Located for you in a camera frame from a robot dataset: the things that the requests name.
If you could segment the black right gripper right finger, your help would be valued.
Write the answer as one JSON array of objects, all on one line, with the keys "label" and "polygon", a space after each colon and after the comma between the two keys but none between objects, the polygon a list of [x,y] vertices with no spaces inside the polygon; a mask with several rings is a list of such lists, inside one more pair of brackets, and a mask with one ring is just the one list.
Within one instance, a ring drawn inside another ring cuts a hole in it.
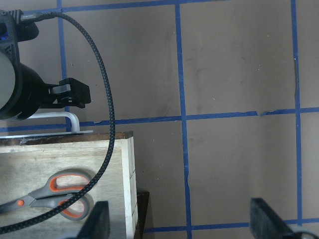
[{"label": "black right gripper right finger", "polygon": [[250,201],[250,231],[255,239],[294,239],[292,229],[262,199]]}]

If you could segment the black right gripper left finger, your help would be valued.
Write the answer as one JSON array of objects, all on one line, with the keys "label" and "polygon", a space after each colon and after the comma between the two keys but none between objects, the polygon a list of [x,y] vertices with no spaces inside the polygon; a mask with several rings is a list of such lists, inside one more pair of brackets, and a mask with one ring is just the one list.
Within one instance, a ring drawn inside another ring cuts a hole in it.
[{"label": "black right gripper left finger", "polygon": [[78,239],[108,239],[110,216],[108,201],[99,201],[77,235]]}]

